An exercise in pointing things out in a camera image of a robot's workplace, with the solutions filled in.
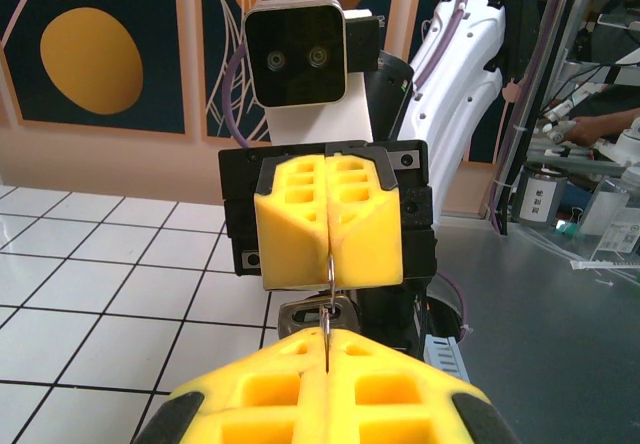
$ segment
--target black screen face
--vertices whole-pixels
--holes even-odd
[[[344,17],[331,6],[258,11],[244,22],[257,101],[264,107],[344,95]]]

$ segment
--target camera lens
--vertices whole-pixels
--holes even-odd
[[[323,47],[314,47],[309,52],[309,63],[313,67],[323,67],[327,60],[329,59],[329,55],[327,54],[327,50]]]
[[[267,67],[272,71],[279,71],[284,66],[284,54],[280,51],[270,52],[267,56]]]

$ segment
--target printed label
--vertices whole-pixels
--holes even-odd
[[[602,236],[597,251],[629,254],[640,238],[640,209],[620,209]]]
[[[520,208],[520,219],[545,222],[551,209],[556,185],[553,181],[529,179]]]

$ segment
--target person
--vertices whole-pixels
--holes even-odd
[[[640,0],[611,0],[602,14],[616,15],[627,25],[640,21]],[[612,64],[640,47],[640,32],[597,24],[591,34],[591,62]],[[578,104],[569,117],[576,125],[565,139],[590,147],[600,138],[618,136],[640,117],[640,87],[607,86]]]

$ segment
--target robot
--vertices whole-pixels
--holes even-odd
[[[282,306],[278,343],[177,389],[136,444],[518,442],[480,390],[421,362],[415,306],[464,149],[531,56],[532,15],[535,0],[442,0],[411,66],[380,51],[377,17],[335,0],[246,15],[227,74],[246,51],[273,145],[219,154],[234,267],[320,292]]]

